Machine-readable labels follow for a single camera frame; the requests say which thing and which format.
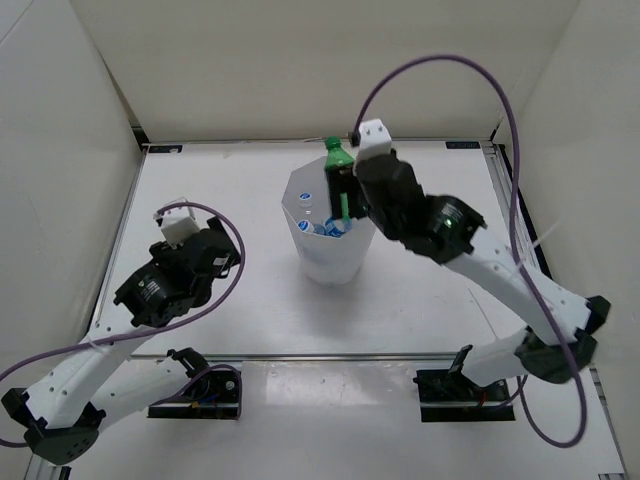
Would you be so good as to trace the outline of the green soda bottle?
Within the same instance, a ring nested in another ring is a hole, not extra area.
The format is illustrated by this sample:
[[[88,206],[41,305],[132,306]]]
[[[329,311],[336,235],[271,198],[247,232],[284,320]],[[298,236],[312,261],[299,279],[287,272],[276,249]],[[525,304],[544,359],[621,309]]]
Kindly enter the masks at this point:
[[[342,147],[341,140],[330,136],[324,140],[327,151],[324,173],[329,206],[333,219],[348,220],[349,193],[353,188],[353,157]]]

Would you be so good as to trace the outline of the crushed blue-label water bottle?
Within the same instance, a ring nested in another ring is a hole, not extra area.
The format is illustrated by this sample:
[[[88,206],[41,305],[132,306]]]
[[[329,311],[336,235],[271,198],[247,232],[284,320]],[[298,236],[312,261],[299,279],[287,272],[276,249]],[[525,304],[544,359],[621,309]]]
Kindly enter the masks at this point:
[[[352,221],[347,219],[329,218],[324,223],[324,232],[326,236],[340,238],[351,231],[353,227]]]

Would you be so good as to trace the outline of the blue-label clear bottle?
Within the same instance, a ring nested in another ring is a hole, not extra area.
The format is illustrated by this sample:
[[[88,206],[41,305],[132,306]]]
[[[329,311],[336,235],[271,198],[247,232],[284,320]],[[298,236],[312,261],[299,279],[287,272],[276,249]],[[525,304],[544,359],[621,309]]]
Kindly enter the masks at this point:
[[[300,219],[297,225],[300,231],[308,234],[325,235],[326,230],[320,216],[313,210],[313,196],[310,192],[302,192],[298,196]]]

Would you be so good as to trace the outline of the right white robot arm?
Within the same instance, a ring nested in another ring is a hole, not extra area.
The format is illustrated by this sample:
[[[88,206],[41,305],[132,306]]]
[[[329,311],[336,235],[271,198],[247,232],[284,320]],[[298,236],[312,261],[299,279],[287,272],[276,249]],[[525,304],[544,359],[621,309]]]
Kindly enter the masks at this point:
[[[381,120],[361,123],[351,143],[355,159],[327,176],[333,213],[340,214],[340,197],[347,196],[350,217],[370,219],[388,240],[471,280],[525,324],[509,337],[459,351],[445,377],[455,396],[470,400],[497,380],[522,375],[564,384],[590,364],[594,334],[610,309],[604,297],[579,296],[514,259],[462,200],[426,194]]]

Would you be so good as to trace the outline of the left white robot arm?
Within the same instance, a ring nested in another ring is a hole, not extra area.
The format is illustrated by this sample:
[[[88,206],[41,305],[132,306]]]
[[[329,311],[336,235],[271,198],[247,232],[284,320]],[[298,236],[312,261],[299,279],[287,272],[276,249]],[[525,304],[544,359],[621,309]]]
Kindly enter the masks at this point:
[[[237,285],[246,248],[237,227],[217,211],[206,227],[194,212],[199,204],[176,201],[154,215],[163,241],[153,244],[150,260],[116,290],[114,303],[128,310],[123,318],[102,320],[77,345],[25,359],[15,371],[53,356],[62,361],[36,383],[12,388],[1,402],[24,427],[22,447],[56,466],[65,466],[94,445],[107,428],[149,406],[177,398],[198,402],[222,387],[218,368],[192,348],[172,349],[151,370],[124,382],[114,372],[150,337],[186,326],[211,313],[231,294],[213,300],[212,284]]]

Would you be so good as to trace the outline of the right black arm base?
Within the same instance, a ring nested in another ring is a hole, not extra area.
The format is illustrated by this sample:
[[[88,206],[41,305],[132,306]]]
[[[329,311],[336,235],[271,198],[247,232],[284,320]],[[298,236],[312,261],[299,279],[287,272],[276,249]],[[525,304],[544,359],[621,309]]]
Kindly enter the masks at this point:
[[[428,369],[417,370],[413,382],[418,388],[422,423],[515,420],[513,407],[506,404],[510,392],[505,380],[477,387],[451,377],[446,369]]]

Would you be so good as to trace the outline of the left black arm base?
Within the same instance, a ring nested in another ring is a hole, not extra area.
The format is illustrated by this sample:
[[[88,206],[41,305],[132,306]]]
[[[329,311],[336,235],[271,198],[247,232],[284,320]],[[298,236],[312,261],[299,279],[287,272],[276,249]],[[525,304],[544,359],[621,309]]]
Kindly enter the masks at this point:
[[[242,414],[241,371],[231,365],[214,365],[211,371],[183,393],[147,409],[151,419],[233,420]]]

